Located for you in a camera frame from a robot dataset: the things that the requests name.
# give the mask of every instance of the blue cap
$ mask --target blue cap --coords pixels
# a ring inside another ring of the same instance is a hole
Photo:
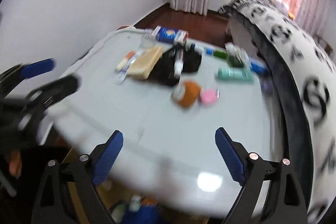
[[[205,49],[205,53],[213,55],[213,49],[207,48],[207,49]]]

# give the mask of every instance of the bedding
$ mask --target bedding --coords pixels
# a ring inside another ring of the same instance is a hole
[[[310,35],[273,6],[229,0],[231,13],[251,34],[273,76],[285,118],[288,156],[308,209],[318,223],[336,196],[336,67]]]

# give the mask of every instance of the white cap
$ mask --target white cap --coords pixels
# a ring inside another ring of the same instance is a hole
[[[179,61],[179,60],[175,61],[175,65],[174,65],[174,77],[176,79],[180,78],[182,70],[183,70],[183,62]]]

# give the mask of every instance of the pink object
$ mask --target pink object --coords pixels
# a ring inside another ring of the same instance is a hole
[[[219,90],[201,90],[199,99],[202,104],[209,105],[215,103],[219,98]]]

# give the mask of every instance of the white blanket with black pattern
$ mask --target white blanket with black pattern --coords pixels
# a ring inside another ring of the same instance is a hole
[[[229,0],[228,6],[266,35],[295,80],[309,122],[314,158],[308,220],[317,223],[336,196],[335,65],[310,35],[273,7],[256,0]]]

